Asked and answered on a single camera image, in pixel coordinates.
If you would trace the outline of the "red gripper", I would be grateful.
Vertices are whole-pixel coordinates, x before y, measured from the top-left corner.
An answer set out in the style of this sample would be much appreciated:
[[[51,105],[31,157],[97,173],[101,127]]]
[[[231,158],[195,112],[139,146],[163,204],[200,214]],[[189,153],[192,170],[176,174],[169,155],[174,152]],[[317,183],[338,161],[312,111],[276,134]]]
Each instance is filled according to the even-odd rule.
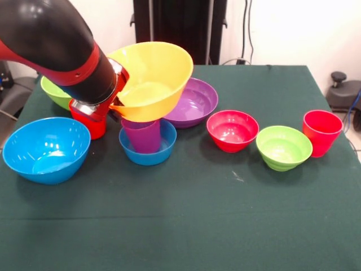
[[[112,82],[105,94],[101,97],[100,102],[89,105],[91,110],[90,116],[93,120],[100,121],[108,113],[108,116],[115,122],[119,123],[121,121],[121,116],[118,112],[109,110],[109,106],[113,103],[113,101],[115,106],[124,106],[116,95],[123,90],[128,79],[129,73],[126,69],[121,68],[115,72]]]

